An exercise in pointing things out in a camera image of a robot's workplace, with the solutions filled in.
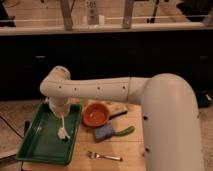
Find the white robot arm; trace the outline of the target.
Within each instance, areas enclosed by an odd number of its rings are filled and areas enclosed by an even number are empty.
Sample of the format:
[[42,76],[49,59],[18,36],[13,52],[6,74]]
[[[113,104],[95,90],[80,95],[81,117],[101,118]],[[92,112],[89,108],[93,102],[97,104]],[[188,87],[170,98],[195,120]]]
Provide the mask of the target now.
[[146,171],[205,171],[196,96],[178,75],[73,80],[67,68],[56,66],[40,92],[55,113],[66,111],[71,97],[138,104]]

